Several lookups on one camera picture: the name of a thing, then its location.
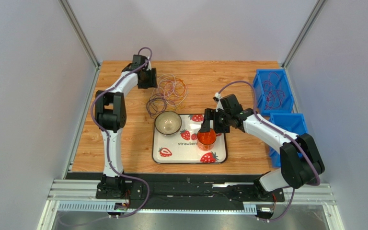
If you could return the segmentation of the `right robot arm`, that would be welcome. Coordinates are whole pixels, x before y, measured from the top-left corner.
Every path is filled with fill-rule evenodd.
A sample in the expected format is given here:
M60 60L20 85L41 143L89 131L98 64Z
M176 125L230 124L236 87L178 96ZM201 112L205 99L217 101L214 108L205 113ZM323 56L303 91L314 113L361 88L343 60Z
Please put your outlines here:
M280 189L299 189L304 185L318 186L325 166L314 138L308 134L296 134L269 122L256 110L244 109L235 95L215 98L217 107L204 110L200 129L206 133L229 133L233 127L243 133L255 136L276 150L280 155L280 168L264 173L254 180L258 195L264 196Z

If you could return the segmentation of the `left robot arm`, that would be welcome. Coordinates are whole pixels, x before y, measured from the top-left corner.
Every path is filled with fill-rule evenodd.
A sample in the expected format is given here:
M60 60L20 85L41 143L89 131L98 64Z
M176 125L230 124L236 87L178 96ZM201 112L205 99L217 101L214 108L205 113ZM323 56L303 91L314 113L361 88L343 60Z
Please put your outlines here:
M98 190L107 193L126 192L121 160L121 134L127 122L125 97L134 88L157 87L157 71L151 66L151 56L136 54L120 77L104 91L97 91L91 105L91 117L100 129L104 142L105 165Z

